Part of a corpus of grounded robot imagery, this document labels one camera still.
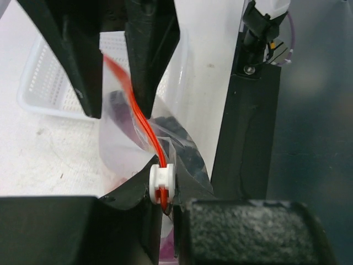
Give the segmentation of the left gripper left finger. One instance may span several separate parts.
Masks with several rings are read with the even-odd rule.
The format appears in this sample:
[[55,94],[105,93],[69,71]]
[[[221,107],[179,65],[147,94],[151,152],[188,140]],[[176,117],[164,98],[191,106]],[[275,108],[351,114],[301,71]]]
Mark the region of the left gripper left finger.
[[157,161],[101,198],[1,198],[1,263],[157,264],[161,211],[148,194]]

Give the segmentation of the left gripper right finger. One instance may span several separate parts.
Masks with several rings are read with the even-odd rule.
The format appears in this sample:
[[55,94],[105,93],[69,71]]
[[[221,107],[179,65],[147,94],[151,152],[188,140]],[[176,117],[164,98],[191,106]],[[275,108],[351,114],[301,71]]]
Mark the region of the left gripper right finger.
[[320,221],[304,204],[220,200],[179,162],[174,252],[180,264],[336,264]]

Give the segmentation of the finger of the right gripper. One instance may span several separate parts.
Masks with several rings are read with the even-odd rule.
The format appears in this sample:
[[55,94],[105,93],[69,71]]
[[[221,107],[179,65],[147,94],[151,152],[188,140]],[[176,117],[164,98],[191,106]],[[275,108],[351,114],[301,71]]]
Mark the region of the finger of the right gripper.
[[99,119],[103,56],[98,1],[19,1],[65,70],[86,116]]
[[174,1],[125,1],[125,39],[133,93],[151,117],[157,87],[180,40]]

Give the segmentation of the clear zip top bag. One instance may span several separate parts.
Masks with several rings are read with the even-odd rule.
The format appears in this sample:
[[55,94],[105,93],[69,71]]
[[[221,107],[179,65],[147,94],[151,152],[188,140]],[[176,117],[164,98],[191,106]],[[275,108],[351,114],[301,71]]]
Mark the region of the clear zip top bag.
[[190,200],[213,199],[196,144],[161,100],[147,119],[129,73],[103,57],[106,84],[99,153],[114,180],[100,201],[110,208],[112,254],[120,264],[188,264]]

